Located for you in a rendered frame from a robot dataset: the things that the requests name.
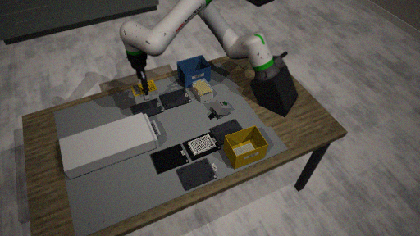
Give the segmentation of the dark blue open bin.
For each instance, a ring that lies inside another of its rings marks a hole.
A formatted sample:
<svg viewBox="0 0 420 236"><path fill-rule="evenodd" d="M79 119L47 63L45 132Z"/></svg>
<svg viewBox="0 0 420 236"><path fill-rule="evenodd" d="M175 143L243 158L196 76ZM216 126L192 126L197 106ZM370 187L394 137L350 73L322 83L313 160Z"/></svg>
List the dark blue open bin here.
<svg viewBox="0 0 420 236"><path fill-rule="evenodd" d="M178 77L184 87L191 88L192 82L203 79L211 81L211 66L203 55L177 62Z"/></svg>

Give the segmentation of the yellow bin with label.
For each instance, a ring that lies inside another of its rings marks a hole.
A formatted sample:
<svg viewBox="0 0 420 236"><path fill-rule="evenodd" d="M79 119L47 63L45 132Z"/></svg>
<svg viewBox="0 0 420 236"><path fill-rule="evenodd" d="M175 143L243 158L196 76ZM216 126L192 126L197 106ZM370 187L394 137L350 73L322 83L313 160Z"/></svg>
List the yellow bin with label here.
<svg viewBox="0 0 420 236"><path fill-rule="evenodd" d="M251 143L254 150L236 156L233 149ZM255 126L242 129L224 138L223 150L234 169L263 159L267 152L268 143Z"/></svg>

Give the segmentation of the grey bench mat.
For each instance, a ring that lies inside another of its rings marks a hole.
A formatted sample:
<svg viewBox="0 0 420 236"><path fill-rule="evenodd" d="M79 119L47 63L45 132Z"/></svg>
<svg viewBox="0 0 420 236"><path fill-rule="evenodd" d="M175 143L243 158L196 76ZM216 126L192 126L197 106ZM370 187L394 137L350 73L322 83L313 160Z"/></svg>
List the grey bench mat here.
<svg viewBox="0 0 420 236"><path fill-rule="evenodd" d="M266 127L245 101L237 90L239 85L223 65L219 62L210 66L208 83L213 89L213 98L205 102L198 100L192 87L185 88L178 75L154 82L159 95L185 89L191 100L166 110L161 98L157 98L164 112L148 119L155 120L161 133L157 137L159 147L74 179L69 179L63 168L75 236L98 232L288 150L272 127ZM230 114L220 119L214 115L210 120L208 116L216 100L226 101L231 107ZM53 112L58 143L61 138L133 116L130 109L133 105L135 100L128 89ZM242 129L257 126L268 143L265 157L234 169L223 150L224 144L220 146L216 140L220 150L192 161L183 142L234 119ZM182 146L189 163L158 174L150 154L177 144ZM212 170L217 178L185 191L176 170L205 158L210 166L215 164L218 170Z"/></svg>

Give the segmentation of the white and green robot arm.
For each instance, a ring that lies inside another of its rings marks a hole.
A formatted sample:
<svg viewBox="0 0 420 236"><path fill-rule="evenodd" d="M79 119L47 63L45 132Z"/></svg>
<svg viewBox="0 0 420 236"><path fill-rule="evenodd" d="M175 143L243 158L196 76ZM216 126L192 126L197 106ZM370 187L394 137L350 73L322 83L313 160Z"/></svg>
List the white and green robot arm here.
<svg viewBox="0 0 420 236"><path fill-rule="evenodd" d="M261 32L239 36L228 25L212 0L179 0L152 29L136 20L124 22L120 28L120 37L125 45L126 58L132 64L140 64L147 60L148 55L162 55L180 30L197 14L215 35L229 58L249 59L257 81L273 78L280 72L280 68L286 66L282 58L288 52L273 56Z"/></svg>

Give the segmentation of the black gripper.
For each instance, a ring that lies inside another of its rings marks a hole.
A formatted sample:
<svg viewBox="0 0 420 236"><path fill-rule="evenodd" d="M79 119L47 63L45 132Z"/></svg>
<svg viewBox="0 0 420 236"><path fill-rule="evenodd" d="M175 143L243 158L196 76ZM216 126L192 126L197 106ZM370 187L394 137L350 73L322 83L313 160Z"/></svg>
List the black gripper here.
<svg viewBox="0 0 420 236"><path fill-rule="evenodd" d="M148 82L147 82L147 78L146 78L145 70L144 70L144 67L146 65L147 65L146 61L143 62L143 63L140 63L140 64L132 64L131 63L131 67L137 71L136 74L138 74L139 84L142 84L142 86L143 86L142 91L144 91L145 100L150 98L149 89L148 89ZM141 76L141 78L140 78L140 76ZM142 81L140 81L140 80L142 80Z"/></svg>

